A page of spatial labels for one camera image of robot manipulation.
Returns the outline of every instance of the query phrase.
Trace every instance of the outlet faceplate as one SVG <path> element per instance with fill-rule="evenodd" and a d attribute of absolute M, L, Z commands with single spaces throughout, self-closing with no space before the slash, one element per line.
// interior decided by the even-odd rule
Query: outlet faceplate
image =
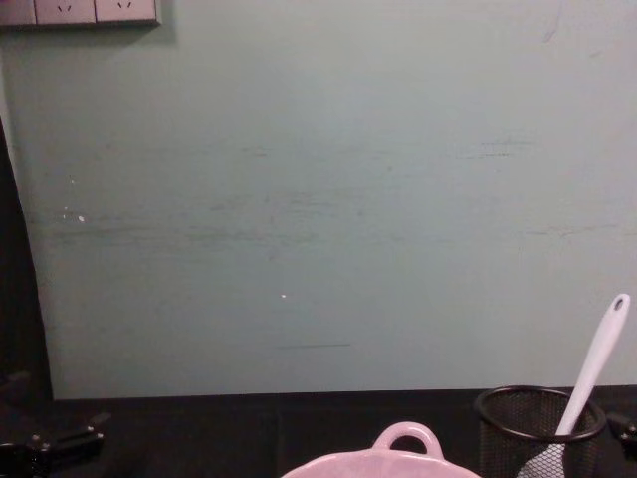
<path fill-rule="evenodd" d="M 36 9 L 33 0 L 0 0 L 0 26 L 35 23 Z"/>
<path fill-rule="evenodd" d="M 96 0 L 98 22 L 158 22 L 155 0 Z"/>
<path fill-rule="evenodd" d="M 36 0 L 39 25 L 95 23 L 94 0 Z"/>

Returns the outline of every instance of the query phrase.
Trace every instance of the wall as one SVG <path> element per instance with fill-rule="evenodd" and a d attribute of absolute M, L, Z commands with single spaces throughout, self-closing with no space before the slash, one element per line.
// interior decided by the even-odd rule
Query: wall
<path fill-rule="evenodd" d="M 57 397 L 574 382 L 637 292 L 636 4 L 165 10 L 2 38 Z"/>

